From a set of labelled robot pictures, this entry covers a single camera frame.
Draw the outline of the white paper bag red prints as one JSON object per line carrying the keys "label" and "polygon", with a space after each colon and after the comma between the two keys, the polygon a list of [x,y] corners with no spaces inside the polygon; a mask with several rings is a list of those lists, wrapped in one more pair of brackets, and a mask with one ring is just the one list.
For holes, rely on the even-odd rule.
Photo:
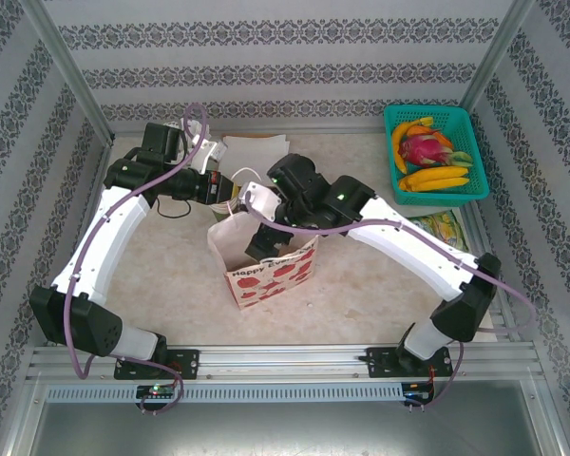
{"label": "white paper bag red prints", "polygon": [[[232,175],[240,189],[248,181],[257,182],[258,177],[248,167]],[[314,273],[318,237],[290,235],[287,241],[277,243],[272,253],[251,256],[246,253],[248,249],[264,245],[255,236],[264,237],[273,231],[245,212],[237,200],[236,212],[228,211],[229,218],[209,228],[207,242],[233,299],[244,309],[308,280]]]}

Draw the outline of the white napkin stack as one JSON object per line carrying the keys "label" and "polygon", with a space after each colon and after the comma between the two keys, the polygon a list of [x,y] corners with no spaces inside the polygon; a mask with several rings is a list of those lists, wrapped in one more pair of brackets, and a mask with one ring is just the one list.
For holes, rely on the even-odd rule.
{"label": "white napkin stack", "polygon": [[289,153],[290,142],[285,135],[264,138],[226,136],[223,138],[227,150],[220,162],[226,167],[257,166],[268,167]]}

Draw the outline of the curved yellow banana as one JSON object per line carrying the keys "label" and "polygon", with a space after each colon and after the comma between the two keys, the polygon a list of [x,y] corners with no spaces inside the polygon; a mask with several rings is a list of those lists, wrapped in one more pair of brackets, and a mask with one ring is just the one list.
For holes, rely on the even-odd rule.
{"label": "curved yellow banana", "polygon": [[426,126],[426,127],[432,126],[433,118],[423,117],[415,121],[400,123],[398,126],[394,128],[393,132],[391,133],[391,145],[393,149],[394,163],[396,168],[404,175],[407,174],[408,168],[406,162],[399,154],[400,142],[403,140],[408,130],[413,126],[417,125]]}

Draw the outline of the pink dragon fruit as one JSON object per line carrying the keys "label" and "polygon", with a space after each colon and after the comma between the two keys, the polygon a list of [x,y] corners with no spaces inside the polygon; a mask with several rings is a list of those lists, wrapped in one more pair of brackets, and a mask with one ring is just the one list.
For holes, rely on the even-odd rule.
{"label": "pink dragon fruit", "polygon": [[416,135],[405,139],[399,146],[398,154],[405,162],[421,167],[454,162],[452,149],[432,135]]}

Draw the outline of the orange fruit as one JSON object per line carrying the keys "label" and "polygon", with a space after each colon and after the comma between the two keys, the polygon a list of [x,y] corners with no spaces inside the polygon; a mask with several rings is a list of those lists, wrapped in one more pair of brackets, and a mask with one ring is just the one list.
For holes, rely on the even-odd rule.
{"label": "orange fruit", "polygon": [[454,144],[441,132],[440,129],[434,129],[424,125],[414,125],[406,133],[407,138],[426,135],[432,136],[441,145],[454,149]]}

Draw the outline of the yellow green snack packet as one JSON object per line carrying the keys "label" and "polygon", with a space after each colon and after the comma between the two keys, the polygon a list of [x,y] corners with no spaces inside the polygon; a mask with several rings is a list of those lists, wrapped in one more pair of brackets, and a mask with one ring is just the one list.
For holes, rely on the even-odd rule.
{"label": "yellow green snack packet", "polygon": [[462,252],[469,252],[463,226],[451,210],[408,220],[445,244]]}

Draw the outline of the teal plastic basket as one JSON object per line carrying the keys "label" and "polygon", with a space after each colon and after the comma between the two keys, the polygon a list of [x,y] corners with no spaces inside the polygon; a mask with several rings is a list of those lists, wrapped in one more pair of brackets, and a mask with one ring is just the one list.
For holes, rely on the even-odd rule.
{"label": "teal plastic basket", "polygon": [[[397,182],[403,178],[403,174],[394,164],[391,133],[398,124],[422,117],[432,117],[433,125],[440,128],[450,140],[453,140],[454,146],[461,146],[463,152],[470,154],[472,166],[469,168],[469,183],[462,187],[428,193],[405,192],[397,187]],[[394,189],[394,199],[397,204],[459,207],[472,200],[482,200],[488,196],[489,188],[481,154],[469,116],[464,109],[445,105],[389,105],[384,109],[384,122],[389,142],[387,148],[390,174]]]}

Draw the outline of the small controller circuit board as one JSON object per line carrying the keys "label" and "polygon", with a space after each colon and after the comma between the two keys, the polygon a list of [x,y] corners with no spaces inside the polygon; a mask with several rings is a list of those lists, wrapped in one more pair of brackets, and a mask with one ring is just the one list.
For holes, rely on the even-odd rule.
{"label": "small controller circuit board", "polygon": [[142,399],[172,399],[174,396],[175,388],[172,385],[156,384],[152,386],[138,386],[136,391],[136,398]]}
{"label": "small controller circuit board", "polygon": [[420,407],[429,404],[435,393],[433,383],[403,383],[403,396],[406,404]]}

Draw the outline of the aluminium frame post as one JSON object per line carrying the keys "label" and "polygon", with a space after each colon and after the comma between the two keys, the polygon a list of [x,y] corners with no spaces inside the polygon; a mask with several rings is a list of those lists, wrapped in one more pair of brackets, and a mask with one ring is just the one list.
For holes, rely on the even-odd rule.
{"label": "aluminium frame post", "polygon": [[73,58],[60,30],[50,17],[43,0],[18,0],[54,63],[70,86],[85,115],[103,144],[113,144],[115,134],[94,97],[83,72]]}
{"label": "aluminium frame post", "polygon": [[510,7],[496,30],[487,52],[471,78],[469,87],[465,91],[459,107],[467,112],[473,110],[535,2],[536,0],[511,1]]}

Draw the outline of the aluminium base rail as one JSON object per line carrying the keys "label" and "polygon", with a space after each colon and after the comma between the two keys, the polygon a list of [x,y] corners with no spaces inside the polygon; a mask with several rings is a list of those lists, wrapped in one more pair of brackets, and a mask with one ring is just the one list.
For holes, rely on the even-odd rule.
{"label": "aluminium base rail", "polygon": [[[358,359],[362,345],[199,346],[199,382],[352,381],[369,376]],[[544,377],[535,346],[529,342],[469,343],[449,349],[451,364],[463,357],[459,380],[527,380]]]}

